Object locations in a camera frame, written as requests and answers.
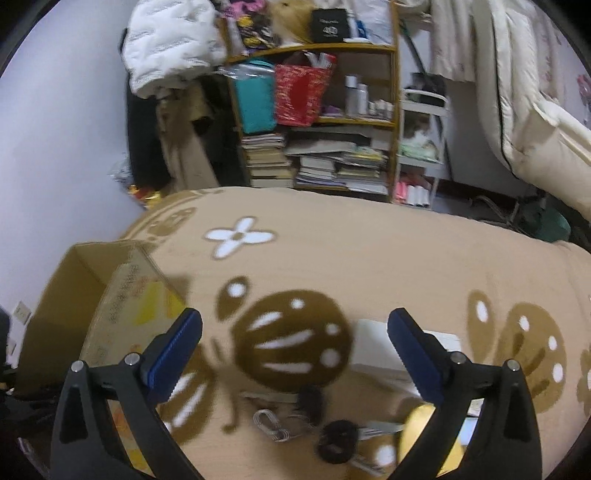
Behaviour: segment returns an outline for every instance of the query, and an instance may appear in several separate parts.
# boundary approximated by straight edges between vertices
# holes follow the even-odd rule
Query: teal bag
[[[262,60],[253,60],[254,65],[273,68]],[[275,128],[275,76],[260,75],[234,80],[242,131],[246,134],[269,132]]]

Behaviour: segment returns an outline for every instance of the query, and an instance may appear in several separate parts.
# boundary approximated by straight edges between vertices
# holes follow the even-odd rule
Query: blue gripper pad
[[[427,337],[405,309],[396,309],[390,313],[388,337],[392,345],[423,400],[438,406],[443,402],[442,376],[425,350],[424,343],[418,340],[417,337],[421,335]]]
[[[148,387],[147,398],[152,405],[170,398],[202,333],[201,314],[195,309],[184,309],[168,331],[146,347],[141,379]]]

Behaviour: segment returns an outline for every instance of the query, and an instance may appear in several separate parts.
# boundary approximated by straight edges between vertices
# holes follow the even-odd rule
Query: white flower pattern
[[[242,245],[263,244],[275,238],[273,232],[251,230],[256,219],[254,217],[243,217],[236,222],[234,229],[215,228],[205,234],[207,240],[221,242],[213,251],[216,260],[222,260]]]

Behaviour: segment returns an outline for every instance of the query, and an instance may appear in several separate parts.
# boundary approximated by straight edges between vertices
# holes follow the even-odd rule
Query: electrical outlet
[[[26,325],[31,317],[31,309],[22,301],[19,301],[18,305],[12,311],[12,316],[18,319],[23,325]]]

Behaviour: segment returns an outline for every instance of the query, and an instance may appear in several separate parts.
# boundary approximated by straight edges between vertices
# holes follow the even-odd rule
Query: white puffer jacket
[[[226,47],[215,18],[209,0],[139,0],[122,51],[131,91],[147,98],[182,89],[221,65]]]

